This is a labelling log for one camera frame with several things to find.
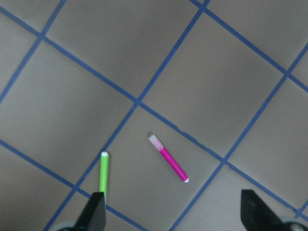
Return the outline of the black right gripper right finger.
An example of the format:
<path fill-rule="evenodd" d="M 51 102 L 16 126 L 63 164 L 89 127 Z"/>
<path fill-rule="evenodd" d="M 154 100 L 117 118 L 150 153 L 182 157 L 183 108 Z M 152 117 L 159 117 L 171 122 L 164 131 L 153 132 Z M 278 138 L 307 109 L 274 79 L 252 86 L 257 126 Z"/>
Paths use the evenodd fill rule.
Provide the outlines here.
<path fill-rule="evenodd" d="M 241 222 L 247 231 L 289 230 L 253 190 L 241 191 Z"/>

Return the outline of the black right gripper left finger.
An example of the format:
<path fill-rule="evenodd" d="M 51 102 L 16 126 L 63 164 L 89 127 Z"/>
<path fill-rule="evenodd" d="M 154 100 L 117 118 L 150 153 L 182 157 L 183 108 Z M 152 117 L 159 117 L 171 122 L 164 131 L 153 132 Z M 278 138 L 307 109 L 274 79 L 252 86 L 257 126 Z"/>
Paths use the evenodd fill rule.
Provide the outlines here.
<path fill-rule="evenodd" d="M 73 231 L 103 231 L 106 226 L 106 205 L 103 192 L 94 192 L 75 225 Z"/>

